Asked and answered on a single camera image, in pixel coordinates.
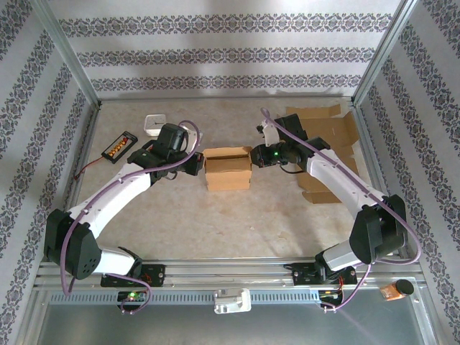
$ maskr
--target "metal sheet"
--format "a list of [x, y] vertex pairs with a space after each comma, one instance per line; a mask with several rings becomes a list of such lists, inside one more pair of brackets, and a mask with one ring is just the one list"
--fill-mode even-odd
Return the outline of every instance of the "metal sheet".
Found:
[[363, 290], [337, 314], [316, 305], [254, 305], [218, 316], [211, 306], [155, 306], [123, 316], [114, 306], [50, 305], [39, 344], [422, 344], [409, 298]]

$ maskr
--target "small round object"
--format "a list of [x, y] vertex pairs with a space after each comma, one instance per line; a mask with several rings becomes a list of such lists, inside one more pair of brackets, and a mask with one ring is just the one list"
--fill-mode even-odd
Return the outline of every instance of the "small round object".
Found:
[[399, 279], [395, 283], [395, 288], [403, 296], [409, 296], [414, 293], [414, 285], [406, 279]]

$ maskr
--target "concrete floor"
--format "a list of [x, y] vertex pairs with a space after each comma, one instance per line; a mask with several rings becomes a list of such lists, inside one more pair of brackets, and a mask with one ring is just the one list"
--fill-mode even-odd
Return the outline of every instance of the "concrete floor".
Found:
[[[341, 98], [231, 98], [105, 102], [98, 115], [90, 160], [123, 131], [139, 138], [118, 163], [102, 160], [83, 176], [79, 202], [104, 185], [131, 152], [150, 138], [143, 131], [148, 114], [167, 121], [194, 121], [203, 131], [200, 150], [208, 147], [256, 146], [263, 143], [255, 127], [261, 106], [284, 115], [286, 106], [342, 105]], [[359, 143], [354, 145], [359, 173], [369, 180]], [[295, 176], [278, 167], [253, 166], [250, 190], [209, 192], [204, 170], [161, 180], [136, 197], [107, 225], [98, 243], [123, 246], [145, 259], [313, 256], [347, 239], [353, 219], [344, 205], [313, 205], [301, 195]]]

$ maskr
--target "wall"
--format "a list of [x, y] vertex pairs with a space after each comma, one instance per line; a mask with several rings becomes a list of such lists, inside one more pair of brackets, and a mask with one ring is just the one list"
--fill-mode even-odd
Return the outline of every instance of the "wall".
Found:
[[420, 1], [362, 104], [387, 187], [421, 237], [450, 344], [460, 343], [459, 5]]
[[399, 0], [52, 0], [100, 98], [352, 96]]
[[30, 3], [0, 11], [0, 344], [13, 344], [93, 112]]

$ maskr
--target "cardboard box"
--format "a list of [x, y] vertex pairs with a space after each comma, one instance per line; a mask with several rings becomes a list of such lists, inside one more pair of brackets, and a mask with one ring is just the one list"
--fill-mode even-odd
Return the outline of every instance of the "cardboard box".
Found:
[[244, 190], [251, 184], [251, 147], [205, 149], [208, 190]]
[[[286, 108], [286, 114], [297, 114], [306, 130], [308, 138], [321, 137], [339, 156], [341, 161], [358, 173], [357, 164], [351, 147], [358, 139], [358, 129], [353, 114], [333, 117], [341, 114], [340, 104], [324, 108]], [[319, 180], [308, 173], [297, 174], [299, 187], [305, 190], [303, 197], [311, 203], [340, 203], [340, 200]]]

